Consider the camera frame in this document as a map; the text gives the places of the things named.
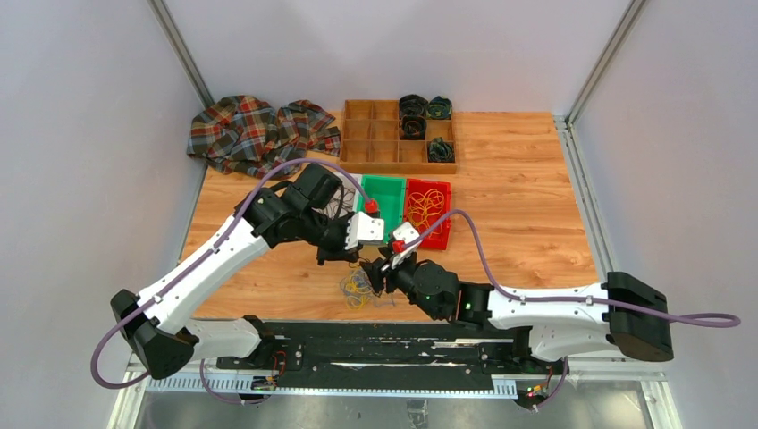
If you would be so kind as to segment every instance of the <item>black wire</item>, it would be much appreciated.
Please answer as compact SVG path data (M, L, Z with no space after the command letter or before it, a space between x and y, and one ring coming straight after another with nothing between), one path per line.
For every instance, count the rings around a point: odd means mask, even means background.
M337 211L334 212L334 216L332 217L332 220L340 217L340 212L342 211L342 204L344 202L345 202L345 184L340 181L340 204L337 205Z

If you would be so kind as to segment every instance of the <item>wooden organizer box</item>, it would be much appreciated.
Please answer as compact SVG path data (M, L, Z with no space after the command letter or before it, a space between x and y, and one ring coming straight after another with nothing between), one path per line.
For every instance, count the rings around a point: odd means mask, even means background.
M424 140L402 140L398 100L347 100L342 115L340 166L348 172L454 174L460 162L453 119L426 120ZM455 162L430 163L427 147L442 137L453 146Z

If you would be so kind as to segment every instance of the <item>cable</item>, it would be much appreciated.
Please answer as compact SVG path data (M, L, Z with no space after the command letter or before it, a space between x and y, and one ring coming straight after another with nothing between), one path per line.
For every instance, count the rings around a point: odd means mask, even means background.
M355 180L355 178L345 170L343 170L339 165L330 163L329 161L324 161L321 159L315 159L315 158L299 158L299 159L292 159L290 161L286 161L284 163L281 163L271 169L269 172L267 172L263 178L256 184L255 188L248 194L248 196L245 198L245 200L242 202L242 205L240 206L240 210L237 211L237 214L234 216L234 220L232 220L232 223L229 225L229 227L226 229L226 231L222 232L221 236L218 238L218 240L215 241L213 247L219 248L222 243L224 243L228 238L229 235L234 231L234 228L237 227L237 225L240 223L240 220L242 219L242 215L248 210L248 207L250 206L250 203L253 201L253 198L257 195L257 193L263 188L263 185L269 181L272 177L274 177L278 172L281 170L293 166L293 165L299 165L299 164L320 164L326 167L333 168L334 170L341 172L344 174L344 176L350 181L350 183L355 186L355 189L357 189L360 194L363 196L364 201L371 201L371 198L368 196L366 191L363 189L363 187L360 186L360 183ZM176 284L181 282L185 277L187 277L188 274L190 274L192 271L195 270L200 264L202 264L206 259L208 259L211 255L214 254L214 251L212 249L206 250L198 259L195 260L192 264L187 266L187 268L184 269L184 271L180 272L176 277L174 277L172 280L170 280L166 285L158 291L156 294L158 297L162 298L165 294L167 294ZM92 378L95 380L95 383L99 384L102 387L105 387L106 389L123 389L129 386L132 386L136 383L141 382L147 376L149 375L148 372L145 372L144 374L140 375L139 377L130 380L126 383L110 383L106 379L103 378L102 375L100 375L100 371L97 366L97 361L100 359L100 354L102 354L103 349L105 348L105 345L113 338L113 336L119 332L124 326L126 326L129 322L134 320L138 315L141 315L147 310L148 308L152 307L156 303L156 298L151 297L145 304L143 304L141 307L138 307L131 313L129 313L126 317L124 317L119 323L117 323L113 328L108 331L105 336L100 340L100 342L95 346L95 350L92 352L92 358L89 360L89 372L92 374Z
M332 217L332 220L337 219L340 217L340 212L342 211L342 204L345 202L345 184L340 181L340 201L337 203L337 210L334 212L334 216Z
M418 238L415 240L409 241L406 243L403 248L409 248L411 246L415 246L416 244L420 243L423 239L428 237L432 231L439 228L440 225L442 225L442 222L445 221L445 219L451 217L452 215L461 215L464 219L466 219L466 222L468 223L468 227L471 229L471 232L474 234L474 242L476 243L476 250L479 253L479 259L482 261L482 267L484 268L484 272L487 274L487 278L490 280L490 284L494 286L494 288L504 297L509 299L517 299L517 300L524 300L525 302L587 302L588 300L591 300L591 302L595 302L598 304L605 304L607 306L614 306L619 308L625 308L627 310L636 311L638 313L642 313L645 315L652 315L655 317L659 317L663 320L667 320L670 323L680 323L680 324L691 324L693 326L702 326L704 328L733 328L735 326L738 326L742 323L739 317L736 315L728 315L725 313L696 313L692 315L670 315L668 313L663 313L662 311L653 310L650 308L637 306L635 304L629 304L624 301L618 301L616 299L605 299L605 298L594 298L594 297L561 297L561 296L554 296L554 297L520 297L519 295L513 294L505 290L496 280L493 275L492 270L490 270L490 266L487 263L487 258L484 256L484 249L482 248L482 241L479 239L479 233L476 230L476 227L474 226L474 221L471 220L471 217L468 215L468 213L464 212L463 210L453 208L450 210L450 212L443 214L442 217L437 219L437 222L433 223L432 226L424 231L421 232ZM722 319L722 322L716 322L712 320L704 320L704 319Z
M225 404L231 404L231 405L255 405L255 404L260 404L261 402L268 399L268 396L267 396L259 400L230 400L229 398L225 398L221 396L220 394L214 392L213 389L211 389L210 384L208 384L208 380L206 379L205 367L206 367L206 360L200 359L200 382L203 384L203 389L205 389L205 391L207 391L209 395L213 396L217 400L220 400L221 402Z
M284 358L282 359L282 369L279 370L279 376L281 377L282 374L284 374L284 369L287 368L287 353L285 353L282 350L277 350L276 354L284 356Z
M547 405L553 398L555 398L556 393L560 390L560 387L563 386L563 382L566 381L566 376L569 375L569 357L566 356L563 358L563 373L560 374L560 379L558 380L558 385L555 386L555 389L553 389L549 395L547 395L547 398L540 403L540 405L536 405L537 410L542 409L545 405Z

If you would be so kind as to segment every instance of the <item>green tray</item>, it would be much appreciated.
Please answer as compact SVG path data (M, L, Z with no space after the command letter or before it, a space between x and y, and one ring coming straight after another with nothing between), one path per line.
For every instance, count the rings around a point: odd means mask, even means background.
M364 174L360 180L360 186L379 205L379 214L384 219L384 242L386 243L392 230L402 223L402 210L405 205L405 179ZM358 194L358 211L366 211L363 204L363 196Z

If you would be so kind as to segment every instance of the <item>red tray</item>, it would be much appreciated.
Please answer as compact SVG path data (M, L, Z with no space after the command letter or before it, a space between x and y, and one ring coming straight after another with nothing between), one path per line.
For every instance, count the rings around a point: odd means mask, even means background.
M428 193L438 190L440 194ZM424 217L423 211L419 209L426 205L427 213ZM450 211L451 205L451 186L446 181L421 181L419 179L408 179L405 185L405 205L403 207L403 219L413 223L419 232L426 231L426 228L437 222L445 213ZM445 250L448 248L448 238L450 236L450 219L440 225L429 237L421 242L420 248L434 248Z

